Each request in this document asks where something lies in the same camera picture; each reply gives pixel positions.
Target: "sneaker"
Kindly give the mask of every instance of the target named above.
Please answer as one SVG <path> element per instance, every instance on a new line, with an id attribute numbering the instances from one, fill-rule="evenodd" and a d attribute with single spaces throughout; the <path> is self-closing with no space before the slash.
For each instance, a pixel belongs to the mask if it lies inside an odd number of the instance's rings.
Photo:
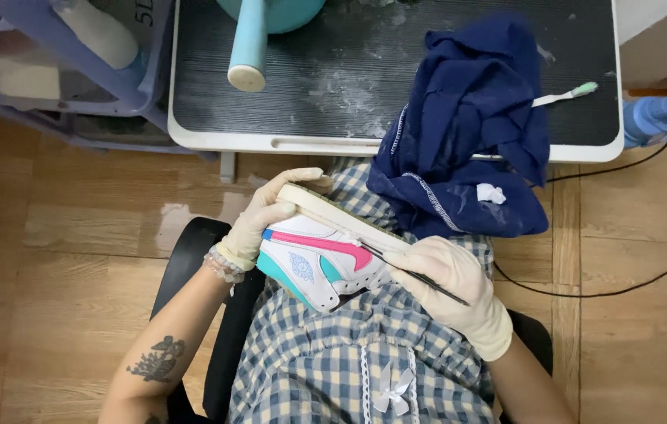
<path id="1" fill-rule="evenodd" d="M 277 199 L 294 203 L 298 213 L 265 230 L 257 267 L 317 311 L 336 308 L 340 295 L 391 281 L 386 264 L 362 241 L 380 251 L 409 247 L 305 188 L 287 184 Z"/>

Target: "blue spray bottle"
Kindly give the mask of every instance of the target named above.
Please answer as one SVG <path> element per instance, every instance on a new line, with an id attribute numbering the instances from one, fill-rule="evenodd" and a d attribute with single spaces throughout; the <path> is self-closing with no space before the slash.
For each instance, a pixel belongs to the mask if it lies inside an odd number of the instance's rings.
<path id="1" fill-rule="evenodd" d="M 667 97 L 623 103 L 623 146 L 646 147 L 667 141 Z"/>

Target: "pink swoosh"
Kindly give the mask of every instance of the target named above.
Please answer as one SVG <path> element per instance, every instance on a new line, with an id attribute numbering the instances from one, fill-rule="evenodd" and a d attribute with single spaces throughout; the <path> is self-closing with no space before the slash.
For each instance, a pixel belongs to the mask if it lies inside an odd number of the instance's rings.
<path id="1" fill-rule="evenodd" d="M 355 257 L 355 271 L 364 268 L 371 260 L 373 260 L 373 256 L 367 250 L 343 241 L 322 240 L 319 238 L 297 236 L 279 231 L 273 231 L 271 239 L 287 241 L 289 243 L 294 243 L 295 245 L 317 247 L 318 249 L 330 250 L 340 254 L 352 255 Z"/>

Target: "latex glove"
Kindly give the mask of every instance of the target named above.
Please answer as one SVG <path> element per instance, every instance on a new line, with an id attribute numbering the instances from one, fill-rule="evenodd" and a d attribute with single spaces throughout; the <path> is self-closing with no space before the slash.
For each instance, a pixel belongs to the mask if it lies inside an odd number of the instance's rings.
<path id="1" fill-rule="evenodd" d="M 433 236 L 414 243 L 402 254 L 387 252 L 383 257 L 402 269 L 427 275 L 470 304 L 457 303 L 392 267 L 393 279 L 412 293 L 435 321 L 464 334 L 480 358 L 495 361 L 506 353 L 513 332 L 511 317 L 493 296 L 493 283 L 469 250 Z"/>
<path id="2" fill-rule="evenodd" d="M 265 227 L 290 218 L 296 211 L 293 203 L 276 203 L 276 196 L 286 183 L 308 182 L 306 186 L 320 194 L 326 194 L 333 187 L 333 179 L 323 175 L 320 168 L 297 168 L 285 170 L 276 178 L 260 187 L 252 196 L 249 206 L 234 224 L 234 227 L 216 245 L 216 250 L 227 261 L 244 271 L 255 266 L 255 258 L 260 253 Z"/>

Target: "light blue handle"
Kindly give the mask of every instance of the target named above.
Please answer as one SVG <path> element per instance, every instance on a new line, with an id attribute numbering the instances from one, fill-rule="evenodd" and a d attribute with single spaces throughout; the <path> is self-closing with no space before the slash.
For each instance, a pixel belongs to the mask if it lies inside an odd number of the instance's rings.
<path id="1" fill-rule="evenodd" d="M 242 0 L 229 68 L 248 65 L 265 76 L 265 49 L 268 47 L 265 2 L 266 0 Z"/>

